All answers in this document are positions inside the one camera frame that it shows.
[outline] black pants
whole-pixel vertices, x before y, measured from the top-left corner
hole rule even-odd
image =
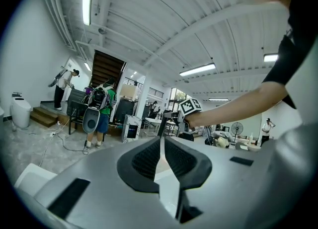
[[[262,142],[260,146],[262,147],[263,143],[269,140],[269,136],[262,136]]]
[[[56,85],[55,87],[55,94],[54,94],[54,107],[60,108],[61,107],[61,101],[64,95],[64,90],[62,90],[60,87]]]

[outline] electric fan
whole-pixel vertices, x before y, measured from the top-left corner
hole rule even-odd
[[[240,135],[243,132],[243,125],[240,122],[235,122],[231,126],[231,131],[233,134],[235,133],[235,138],[234,138],[234,142],[235,142],[237,135]]]

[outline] ceiling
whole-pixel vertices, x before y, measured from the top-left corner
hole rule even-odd
[[[85,26],[82,0],[55,1],[72,41],[127,61],[140,74],[150,71],[163,83],[203,100],[233,99],[257,88],[273,66],[263,62],[263,55],[277,53],[289,29],[288,11],[278,3],[92,0],[92,24]],[[211,62],[216,69],[179,75]]]

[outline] white toilet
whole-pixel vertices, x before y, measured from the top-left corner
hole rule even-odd
[[[12,97],[11,115],[13,123],[20,128],[29,126],[31,105],[22,97]]]

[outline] staircase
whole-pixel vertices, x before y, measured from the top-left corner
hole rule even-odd
[[[58,121],[57,114],[49,112],[41,107],[33,108],[30,118],[48,128],[55,125]]]

